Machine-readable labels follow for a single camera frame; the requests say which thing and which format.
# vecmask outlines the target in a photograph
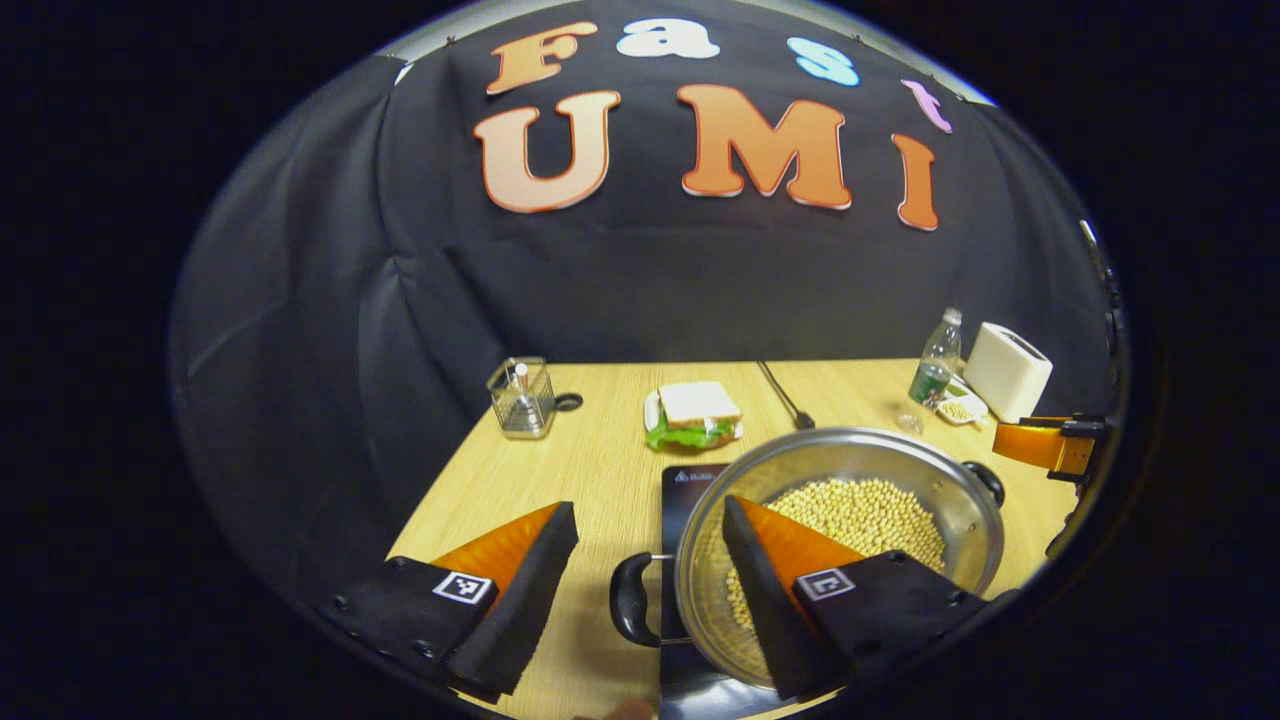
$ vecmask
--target bread slice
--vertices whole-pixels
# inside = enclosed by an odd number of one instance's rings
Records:
[[[672,428],[701,427],[707,419],[713,423],[742,419],[742,411],[730,400],[724,386],[714,380],[660,386],[658,398],[667,414],[667,425]]]

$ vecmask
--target sandwich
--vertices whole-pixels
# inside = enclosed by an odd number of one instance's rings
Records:
[[[742,437],[742,411],[718,382],[662,386],[655,395],[657,421],[645,423],[653,450],[664,442],[710,448]]]

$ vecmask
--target black pot handle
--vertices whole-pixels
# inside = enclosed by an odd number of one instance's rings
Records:
[[[662,638],[653,634],[645,624],[649,596],[640,579],[652,560],[671,560],[671,556],[641,552],[618,562],[613,570],[613,579],[609,580],[609,615],[613,618],[613,626],[622,637],[636,644],[659,647]]]
[[[991,491],[991,495],[996,496],[996,507],[1001,507],[1005,505],[1005,484],[1001,483],[1000,478],[997,478],[996,474],[991,471],[991,468],[980,462],[974,462],[972,460],[968,462],[961,462],[961,465],[968,468],[974,475],[978,475],[978,479],[982,480],[982,484],[987,486],[987,489]]]

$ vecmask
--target pink letter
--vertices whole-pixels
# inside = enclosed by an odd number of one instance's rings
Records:
[[[929,95],[924,86],[915,82],[914,79],[904,79],[902,85],[911,88],[911,95],[915,95],[915,101],[920,104],[920,109],[929,118],[929,122],[937,126],[937,128],[947,135],[951,135],[951,123],[942,119],[938,114],[938,99]]]

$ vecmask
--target blue letter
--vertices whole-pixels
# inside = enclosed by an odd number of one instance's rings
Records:
[[[846,58],[840,50],[833,50],[803,37],[787,40],[787,47],[796,55],[800,55],[796,58],[796,64],[813,77],[829,79],[847,87],[854,87],[859,83],[858,73],[854,72],[854,61]]]

